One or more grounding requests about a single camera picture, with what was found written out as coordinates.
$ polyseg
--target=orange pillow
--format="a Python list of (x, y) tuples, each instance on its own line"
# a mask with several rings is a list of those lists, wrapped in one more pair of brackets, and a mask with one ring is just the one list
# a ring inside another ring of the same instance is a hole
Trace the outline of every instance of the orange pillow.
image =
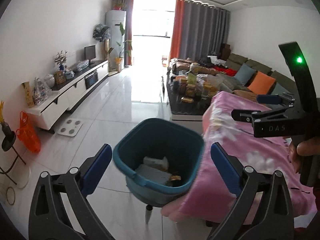
[(257, 95), (266, 95), (275, 81), (276, 79), (258, 71), (256, 77), (254, 78), (250, 86), (248, 86), (248, 89), (250, 89)]

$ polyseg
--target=black handheld device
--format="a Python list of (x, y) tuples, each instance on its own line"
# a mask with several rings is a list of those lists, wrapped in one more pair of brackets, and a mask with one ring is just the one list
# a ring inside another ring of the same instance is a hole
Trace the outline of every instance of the black handheld device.
[[(306, 59), (297, 42), (279, 45), (297, 85), (296, 94), (258, 95), (261, 104), (281, 104), (270, 111), (234, 109), (236, 121), (251, 122), (255, 137), (289, 136), (295, 146), (302, 141), (320, 136), (320, 112), (316, 91)], [(313, 187), (320, 169), (320, 155), (303, 157), (299, 171), (300, 182)]]

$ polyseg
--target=human hand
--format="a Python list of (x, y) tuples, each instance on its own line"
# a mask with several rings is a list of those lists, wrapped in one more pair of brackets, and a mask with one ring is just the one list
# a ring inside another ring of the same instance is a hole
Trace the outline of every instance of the human hand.
[(292, 142), (289, 145), (289, 156), (295, 173), (300, 170), (302, 156), (316, 154), (320, 154), (320, 137), (313, 137), (308, 141), (301, 142), (298, 147), (295, 147)]

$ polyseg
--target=curtain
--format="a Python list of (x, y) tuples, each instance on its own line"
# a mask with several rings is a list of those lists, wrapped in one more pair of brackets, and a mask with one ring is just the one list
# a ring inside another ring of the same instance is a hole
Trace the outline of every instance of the curtain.
[(176, 0), (169, 62), (172, 58), (179, 57), (184, 1), (185, 0)]
[(230, 12), (199, 2), (184, 1), (179, 58), (198, 61), (219, 55), (228, 40)]
[[(132, 13), (133, 13), (133, 1), (134, 0), (113, 0), (113, 4), (116, 3), (122, 3), (124, 4), (124, 7), (122, 8), (123, 11), (126, 11), (126, 20), (125, 20), (125, 35), (124, 39), (125, 41), (127, 40), (132, 40)], [(125, 50), (132, 49), (131, 45), (126, 42), (125, 44)], [(132, 65), (131, 61), (131, 55), (128, 53), (124, 53), (124, 65)]]

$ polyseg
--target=blue gripper pad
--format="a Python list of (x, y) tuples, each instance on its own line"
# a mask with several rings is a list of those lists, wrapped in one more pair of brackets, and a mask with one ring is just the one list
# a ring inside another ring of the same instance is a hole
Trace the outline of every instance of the blue gripper pad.
[(242, 164), (236, 157), (229, 156), (219, 143), (212, 144), (211, 159), (216, 165), (229, 192), (236, 194), (236, 196), (239, 197), (242, 192), (242, 187), (240, 185), (243, 170)]
[(84, 197), (87, 197), (87, 195), (90, 195), (95, 191), (111, 159), (112, 148), (110, 145), (105, 144), (95, 155), (95, 157), (91, 157), (86, 160), (88, 163), (90, 161), (92, 163), (87, 172), (83, 175), (83, 187), (81, 189), (81, 194)]
[(257, 102), (259, 104), (279, 105), (281, 98), (278, 95), (257, 95)]

